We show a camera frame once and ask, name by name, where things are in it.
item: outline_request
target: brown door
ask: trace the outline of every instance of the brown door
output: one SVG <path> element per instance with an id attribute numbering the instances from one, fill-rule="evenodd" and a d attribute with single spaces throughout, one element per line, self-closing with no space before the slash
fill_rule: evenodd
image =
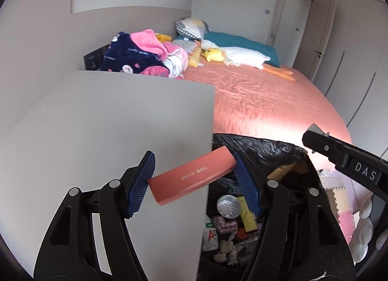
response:
<path id="1" fill-rule="evenodd" d="M 293 68 L 310 81 L 313 81 L 325 55 L 335 11 L 335 1 L 314 0 L 312 2 L 305 34 L 293 65 Z"/>

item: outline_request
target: closet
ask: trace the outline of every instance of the closet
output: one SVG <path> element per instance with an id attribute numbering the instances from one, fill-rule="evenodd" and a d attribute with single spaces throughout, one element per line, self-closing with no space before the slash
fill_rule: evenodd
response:
<path id="1" fill-rule="evenodd" d="M 388 6 L 334 1 L 333 29 L 314 84 L 344 119 L 354 145 L 381 156 L 388 147 Z"/>

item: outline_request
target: door frame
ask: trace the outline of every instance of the door frame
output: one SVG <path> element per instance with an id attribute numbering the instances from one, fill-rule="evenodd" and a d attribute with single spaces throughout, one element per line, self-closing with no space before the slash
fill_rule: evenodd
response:
<path id="1" fill-rule="evenodd" d="M 283 12 L 283 6 L 284 6 L 284 0 L 276 0 L 275 4 L 275 9 L 274 9 L 274 14 L 272 15 L 272 22 L 271 22 L 271 27 L 268 32 L 268 37 L 266 44 L 267 45 L 272 45 L 272 31 L 276 28 L 279 29 L 280 25 L 280 20 L 281 20 L 281 13 Z"/>

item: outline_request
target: checkered pillow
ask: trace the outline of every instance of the checkered pillow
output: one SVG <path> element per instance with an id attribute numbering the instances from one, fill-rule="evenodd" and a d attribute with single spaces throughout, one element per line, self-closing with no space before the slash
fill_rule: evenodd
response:
<path id="1" fill-rule="evenodd" d="M 202 41 L 207 30 L 207 25 L 199 19 L 188 18 L 175 22 L 175 29 L 184 38 Z"/>

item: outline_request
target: bed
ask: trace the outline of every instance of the bed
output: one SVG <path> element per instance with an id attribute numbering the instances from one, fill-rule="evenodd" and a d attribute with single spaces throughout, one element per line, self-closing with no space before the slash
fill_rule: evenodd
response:
<path id="1" fill-rule="evenodd" d="M 207 62 L 190 67 L 184 79 L 216 87 L 214 133 L 233 133 L 281 140 L 302 146 L 302 135 L 312 124 L 351 143 L 349 132 L 334 107 L 301 73 L 293 71 L 294 82 L 247 66 Z M 309 156 L 317 170 L 333 169 L 321 154 Z"/>

